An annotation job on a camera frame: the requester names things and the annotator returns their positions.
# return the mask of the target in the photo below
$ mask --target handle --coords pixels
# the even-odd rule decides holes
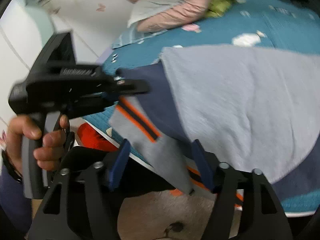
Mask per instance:
[[[42,137],[59,128],[61,113],[49,114],[34,113],[29,115],[42,131]],[[26,198],[43,199],[50,176],[37,164],[33,151],[42,147],[42,137],[39,140],[30,140],[23,136],[21,144],[23,188]]]

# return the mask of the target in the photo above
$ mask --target person's arm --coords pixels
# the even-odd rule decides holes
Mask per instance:
[[[69,126],[66,116],[61,117],[60,126],[62,128]],[[22,135],[32,140],[41,137],[41,130],[26,115],[20,115],[11,120],[6,136],[6,154],[19,176],[22,174]],[[48,171],[56,170],[65,141],[66,135],[63,130],[46,134],[43,137],[44,147],[34,150],[34,157],[37,159],[38,165]],[[0,175],[0,236],[10,230],[9,226],[5,227],[5,223],[2,221],[7,221],[7,224],[11,223],[18,233],[25,235],[31,225],[31,214],[31,200],[23,196],[23,185],[13,179],[3,165]]]

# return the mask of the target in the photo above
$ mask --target navy blue fabric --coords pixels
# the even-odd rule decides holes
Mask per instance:
[[[138,95],[137,99],[154,125],[164,134],[188,140],[181,125],[169,83],[161,62],[135,69],[122,69],[122,75],[130,79],[145,79],[151,91]],[[280,200],[307,194],[320,188],[320,139],[318,138],[307,158],[283,179],[273,184]]]
[[[5,166],[0,175],[0,206],[17,230],[26,234],[32,222],[31,200],[23,195],[23,185],[16,182]]]
[[[121,75],[128,79],[146,80],[151,87],[150,93],[136,98],[147,116],[165,135],[190,143],[182,128],[161,61],[135,69],[121,69]]]
[[[284,200],[298,194],[306,194],[320,188],[320,138],[304,159],[293,171],[273,184],[273,188]]]

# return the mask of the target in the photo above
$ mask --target orange and black stripe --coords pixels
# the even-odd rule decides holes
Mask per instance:
[[[137,128],[139,128],[151,142],[156,142],[156,140],[161,136],[157,128],[124,97],[120,97],[119,102],[116,105],[116,109],[121,114],[123,114],[130,122],[132,122]],[[187,166],[187,169],[192,183],[199,187],[207,189],[202,183],[199,171],[189,166]],[[237,194],[238,205],[242,204],[241,200],[243,199],[241,198],[242,196]]]
[[[116,109],[138,127],[150,141],[155,142],[161,136],[157,128],[125,98],[120,98]]]

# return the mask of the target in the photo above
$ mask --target wrist strap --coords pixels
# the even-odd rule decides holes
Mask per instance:
[[[2,150],[3,165],[7,168],[9,175],[18,183],[22,183],[22,177],[16,173],[16,168],[9,161],[9,157],[6,151]]]

